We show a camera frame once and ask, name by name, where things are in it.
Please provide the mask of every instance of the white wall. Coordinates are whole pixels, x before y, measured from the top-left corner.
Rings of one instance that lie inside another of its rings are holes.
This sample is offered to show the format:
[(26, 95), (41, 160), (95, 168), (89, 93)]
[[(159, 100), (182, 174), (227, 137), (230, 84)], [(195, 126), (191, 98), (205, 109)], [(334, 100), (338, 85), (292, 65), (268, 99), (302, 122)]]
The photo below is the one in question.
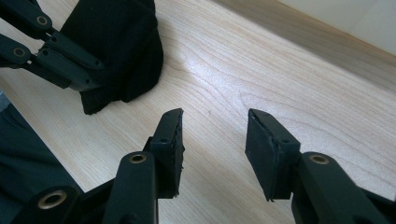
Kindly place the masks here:
[(279, 0), (396, 55), (396, 0)]

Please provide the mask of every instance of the light wooden surface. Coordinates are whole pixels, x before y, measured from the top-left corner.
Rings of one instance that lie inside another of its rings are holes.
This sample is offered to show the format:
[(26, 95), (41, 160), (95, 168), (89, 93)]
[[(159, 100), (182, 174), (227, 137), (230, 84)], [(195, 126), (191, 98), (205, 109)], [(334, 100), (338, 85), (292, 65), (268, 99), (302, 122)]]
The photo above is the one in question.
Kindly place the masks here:
[[(77, 0), (40, 1), (61, 28)], [(267, 0), (157, 0), (164, 65), (159, 84), (94, 116), (79, 95), (22, 70), (0, 89), (84, 190), (113, 178), (161, 115), (182, 107), (180, 195), (160, 200), (161, 223), (293, 223), (290, 201), (268, 203), (245, 156), (248, 109), (273, 114), (361, 187), (396, 192), (396, 57)], [(36, 51), (0, 23), (1, 33)]]

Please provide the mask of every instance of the black fabric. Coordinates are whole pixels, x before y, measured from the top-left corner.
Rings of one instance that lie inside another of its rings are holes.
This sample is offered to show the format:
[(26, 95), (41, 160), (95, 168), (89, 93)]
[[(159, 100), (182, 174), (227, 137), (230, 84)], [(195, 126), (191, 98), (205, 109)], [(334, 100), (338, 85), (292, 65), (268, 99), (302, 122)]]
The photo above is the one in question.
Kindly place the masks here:
[(13, 105), (0, 113), (0, 224), (10, 223), (37, 193), (78, 184)]
[(90, 71), (102, 88), (81, 92), (86, 114), (152, 89), (163, 67), (153, 0), (80, 0), (61, 33), (101, 60)]

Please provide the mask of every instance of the crumpled black cloth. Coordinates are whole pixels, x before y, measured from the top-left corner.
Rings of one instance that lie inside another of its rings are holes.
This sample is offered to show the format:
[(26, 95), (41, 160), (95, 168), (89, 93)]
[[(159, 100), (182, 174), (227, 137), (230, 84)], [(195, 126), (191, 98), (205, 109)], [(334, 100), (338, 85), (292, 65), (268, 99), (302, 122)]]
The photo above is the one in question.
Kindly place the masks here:
[(78, 184), (14, 107), (0, 112), (0, 224), (44, 189)]
[(61, 33), (104, 63), (89, 71), (103, 87), (80, 93), (91, 115), (113, 101), (130, 102), (151, 90), (163, 68), (153, 0), (80, 0)]

